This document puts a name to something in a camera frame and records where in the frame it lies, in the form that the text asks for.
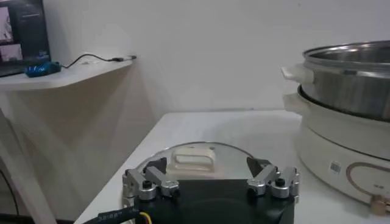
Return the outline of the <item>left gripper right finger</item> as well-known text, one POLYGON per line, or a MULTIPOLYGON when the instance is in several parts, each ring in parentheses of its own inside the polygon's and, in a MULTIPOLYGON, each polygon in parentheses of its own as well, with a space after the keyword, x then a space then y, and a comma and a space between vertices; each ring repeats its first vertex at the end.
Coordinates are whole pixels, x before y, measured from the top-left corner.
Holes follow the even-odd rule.
POLYGON ((249 198, 259 198, 270 194, 274 198, 299 198, 300 173, 295 167, 280 170, 266 159, 247 157, 252 178, 247 180, 249 198))

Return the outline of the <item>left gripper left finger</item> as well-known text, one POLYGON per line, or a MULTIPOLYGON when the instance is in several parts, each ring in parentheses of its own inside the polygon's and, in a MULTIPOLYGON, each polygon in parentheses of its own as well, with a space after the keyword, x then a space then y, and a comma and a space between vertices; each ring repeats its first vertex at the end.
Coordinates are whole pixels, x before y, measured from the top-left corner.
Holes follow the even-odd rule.
POLYGON ((122 196, 125 199, 138 197, 141 201, 151 201, 157 195, 167 198, 180 197, 180 185, 166 175, 167 159, 149 161, 141 171, 127 169, 122 175, 122 196))

